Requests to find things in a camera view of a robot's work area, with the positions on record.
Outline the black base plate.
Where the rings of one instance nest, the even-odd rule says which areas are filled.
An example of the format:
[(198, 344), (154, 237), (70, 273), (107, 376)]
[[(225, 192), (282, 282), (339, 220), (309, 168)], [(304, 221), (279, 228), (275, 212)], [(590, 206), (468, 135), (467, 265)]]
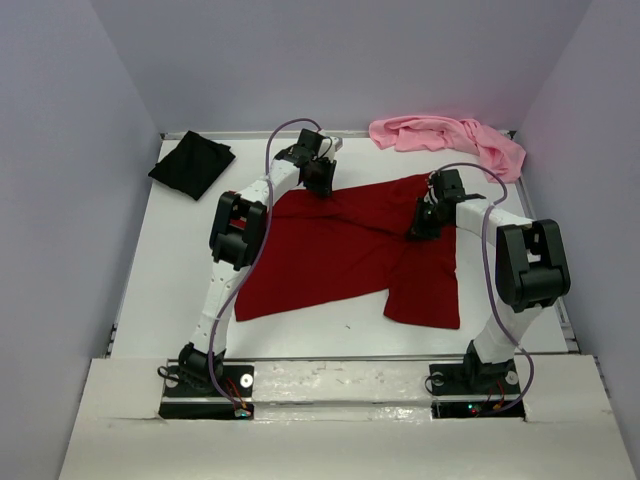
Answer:
[(525, 418), (521, 388), (513, 361), (473, 376), (462, 363), (436, 363), (424, 381), (436, 420)]
[(203, 384), (180, 373), (175, 363), (161, 365), (157, 375), (164, 381), (159, 416), (165, 420), (248, 421), (254, 418), (253, 365), (227, 365), (218, 381), (223, 394), (213, 384)]

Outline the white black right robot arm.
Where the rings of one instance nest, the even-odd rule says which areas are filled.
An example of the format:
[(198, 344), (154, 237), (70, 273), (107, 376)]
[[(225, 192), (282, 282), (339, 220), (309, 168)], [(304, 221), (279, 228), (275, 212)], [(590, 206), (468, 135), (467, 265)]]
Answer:
[(466, 192), (459, 164), (429, 175), (416, 202), (409, 239), (432, 240), (447, 227), (475, 234), (491, 315), (459, 363), (431, 366), (425, 382), (434, 396), (483, 395), (495, 387), (523, 394), (514, 357), (533, 321), (571, 286), (562, 235), (554, 220), (511, 214), (481, 194)]

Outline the pink t shirt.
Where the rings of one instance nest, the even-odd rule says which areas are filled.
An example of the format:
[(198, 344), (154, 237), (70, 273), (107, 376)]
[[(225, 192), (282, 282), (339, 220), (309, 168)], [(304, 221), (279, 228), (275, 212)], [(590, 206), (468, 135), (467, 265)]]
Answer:
[(418, 115), (373, 121), (369, 138), (381, 150), (397, 152), (455, 150), (478, 157), (479, 164), (504, 183), (521, 176), (526, 151), (514, 140), (475, 119)]

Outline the red t shirt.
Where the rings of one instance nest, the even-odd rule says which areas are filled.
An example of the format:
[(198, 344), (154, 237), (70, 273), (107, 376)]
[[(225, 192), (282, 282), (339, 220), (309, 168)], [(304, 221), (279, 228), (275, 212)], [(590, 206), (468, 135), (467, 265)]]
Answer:
[(385, 291), (388, 319), (459, 329), (455, 230), (447, 227), (434, 240), (408, 236), (427, 180), (418, 174), (328, 198), (306, 190), (285, 194), (237, 297), (237, 321)]

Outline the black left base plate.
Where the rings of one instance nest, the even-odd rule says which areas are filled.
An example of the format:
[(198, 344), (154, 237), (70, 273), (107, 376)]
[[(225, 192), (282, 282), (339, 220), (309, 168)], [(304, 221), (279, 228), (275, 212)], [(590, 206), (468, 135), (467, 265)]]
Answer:
[(227, 365), (218, 381), (223, 394), (213, 384), (203, 384), (180, 373), (175, 363), (161, 365), (157, 375), (164, 381), (159, 416), (165, 420), (248, 421), (254, 418), (253, 365)]

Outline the black folded t shirt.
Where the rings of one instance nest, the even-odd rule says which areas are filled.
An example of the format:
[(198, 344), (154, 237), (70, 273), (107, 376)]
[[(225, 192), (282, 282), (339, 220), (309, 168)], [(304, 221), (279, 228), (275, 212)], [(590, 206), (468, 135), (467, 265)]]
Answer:
[(235, 158), (230, 146), (188, 131), (148, 176), (198, 201)]

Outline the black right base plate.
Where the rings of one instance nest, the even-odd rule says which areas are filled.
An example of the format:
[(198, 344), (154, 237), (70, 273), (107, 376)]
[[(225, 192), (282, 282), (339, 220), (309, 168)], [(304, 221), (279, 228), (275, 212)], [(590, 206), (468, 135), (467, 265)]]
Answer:
[(462, 363), (436, 363), (424, 381), (436, 420), (525, 418), (521, 388), (513, 361), (473, 376)]

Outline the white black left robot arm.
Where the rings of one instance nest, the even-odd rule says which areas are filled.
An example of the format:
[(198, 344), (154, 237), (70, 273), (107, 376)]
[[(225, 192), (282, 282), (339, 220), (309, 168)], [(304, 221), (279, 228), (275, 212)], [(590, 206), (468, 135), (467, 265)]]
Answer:
[(209, 239), (212, 272), (194, 333), (178, 355), (178, 375), (195, 392), (233, 402), (239, 398), (223, 387), (227, 331), (236, 297), (257, 266), (269, 236), (273, 208), (286, 193), (303, 186), (321, 196), (332, 194), (336, 153), (343, 140), (322, 129), (303, 129), (297, 141), (271, 152), (267, 140), (264, 174), (218, 201)]

